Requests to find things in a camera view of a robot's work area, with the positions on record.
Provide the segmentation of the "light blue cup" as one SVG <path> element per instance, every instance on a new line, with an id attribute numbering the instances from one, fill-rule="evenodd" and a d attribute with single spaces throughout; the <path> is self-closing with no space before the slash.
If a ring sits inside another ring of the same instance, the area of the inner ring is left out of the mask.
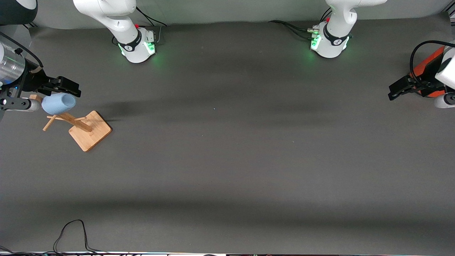
<path id="1" fill-rule="evenodd" d="M 72 94 L 52 94 L 43 98 L 42 109 L 50 115 L 58 115 L 68 112 L 76 105 L 76 97 Z"/>

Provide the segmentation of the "orange cylindrical can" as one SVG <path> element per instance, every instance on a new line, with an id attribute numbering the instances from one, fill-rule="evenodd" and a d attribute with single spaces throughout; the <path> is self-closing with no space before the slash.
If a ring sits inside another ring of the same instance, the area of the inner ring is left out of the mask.
<path id="1" fill-rule="evenodd" d="M 425 60 L 423 60 L 421 63 L 419 63 L 419 65 L 417 65 L 414 68 L 415 76 L 418 78 L 418 76 L 421 74 L 436 74 L 436 72 L 439 70 L 439 67 L 442 63 L 444 50 L 445 50 L 444 46 L 438 48 L 434 53 L 432 53 Z M 421 97 L 436 98 L 438 96 L 421 96 Z"/>

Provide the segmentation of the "wooden mug tree stand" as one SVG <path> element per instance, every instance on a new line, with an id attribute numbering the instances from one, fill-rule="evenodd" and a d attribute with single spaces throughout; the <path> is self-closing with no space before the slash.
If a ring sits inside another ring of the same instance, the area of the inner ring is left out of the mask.
<path id="1" fill-rule="evenodd" d="M 37 94 L 29 96 L 29 99 L 37 100 L 40 103 L 43 98 Z M 91 111 L 88 115 L 81 118 L 76 118 L 69 112 L 58 115 L 48 114 L 47 118 L 49 120 L 44 126 L 43 131 L 47 131 L 56 120 L 69 123 L 72 127 L 68 133 L 84 152 L 93 149 L 94 146 L 99 144 L 99 142 L 112 132 L 112 128 L 97 111 Z"/>

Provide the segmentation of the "grey table cloth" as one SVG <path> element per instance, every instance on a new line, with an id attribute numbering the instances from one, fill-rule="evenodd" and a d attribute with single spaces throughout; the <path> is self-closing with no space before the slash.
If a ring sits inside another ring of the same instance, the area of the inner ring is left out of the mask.
<path id="1" fill-rule="evenodd" d="M 47 115 L 0 122 L 0 245 L 81 251 L 455 255 L 455 109 L 388 87 L 448 15 L 360 20 L 323 59 L 273 23 L 172 25 L 129 63 L 107 29 L 31 30 L 89 152 Z"/>

